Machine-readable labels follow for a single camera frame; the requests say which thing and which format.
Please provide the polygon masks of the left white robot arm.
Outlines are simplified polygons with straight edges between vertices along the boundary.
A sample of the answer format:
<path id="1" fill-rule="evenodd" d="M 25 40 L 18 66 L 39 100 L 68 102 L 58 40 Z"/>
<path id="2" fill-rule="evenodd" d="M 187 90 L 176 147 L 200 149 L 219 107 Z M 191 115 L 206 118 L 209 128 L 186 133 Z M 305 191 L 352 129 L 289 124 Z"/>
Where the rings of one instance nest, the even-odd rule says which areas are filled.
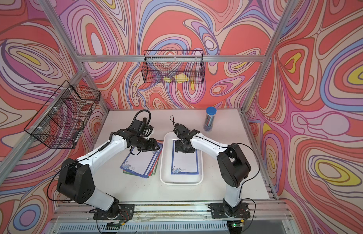
<path id="1" fill-rule="evenodd" d="M 96 188 L 93 175 L 107 161 L 128 148 L 137 148 L 142 153 L 157 151 L 160 146 L 154 138 L 125 129 L 112 132 L 109 140 L 100 147 L 75 160 L 63 162 L 57 191 L 79 204 L 95 207 L 107 219 L 117 219 L 121 213 L 118 199 Z"/>

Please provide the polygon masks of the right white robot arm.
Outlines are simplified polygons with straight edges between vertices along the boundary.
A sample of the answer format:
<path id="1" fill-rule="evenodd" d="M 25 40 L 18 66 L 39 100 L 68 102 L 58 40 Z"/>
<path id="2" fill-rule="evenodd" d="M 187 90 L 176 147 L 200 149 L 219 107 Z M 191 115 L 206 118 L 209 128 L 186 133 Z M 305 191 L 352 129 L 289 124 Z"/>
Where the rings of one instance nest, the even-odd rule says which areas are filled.
<path id="1" fill-rule="evenodd" d="M 220 212 L 234 217 L 239 211 L 244 180 L 251 172 L 251 165 L 237 143 L 223 144 L 212 140 L 198 130 L 189 130 L 180 123 L 174 124 L 177 136 L 175 152 L 194 153 L 200 150 L 217 160 L 220 174 L 226 183 L 226 192 Z"/>

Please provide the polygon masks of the blue stationery sheet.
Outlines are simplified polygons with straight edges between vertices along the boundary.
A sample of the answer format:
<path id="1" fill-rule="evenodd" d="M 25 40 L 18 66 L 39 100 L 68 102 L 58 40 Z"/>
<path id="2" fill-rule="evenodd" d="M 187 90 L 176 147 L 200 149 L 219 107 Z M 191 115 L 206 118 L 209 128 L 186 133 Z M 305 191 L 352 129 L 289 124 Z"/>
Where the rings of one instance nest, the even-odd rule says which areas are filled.
<path id="1" fill-rule="evenodd" d="M 176 152 L 176 140 L 173 140 L 173 153 L 171 159 L 172 175 L 198 175 L 199 158 L 198 153 Z"/>
<path id="2" fill-rule="evenodd" d="M 123 161 L 120 168 L 142 178 L 148 178 L 149 173 L 152 172 L 155 164 L 158 164 L 161 152 L 163 149 L 163 142 L 158 141 L 160 150 L 154 152 L 139 152 L 137 148 L 131 148 L 128 156 Z"/>

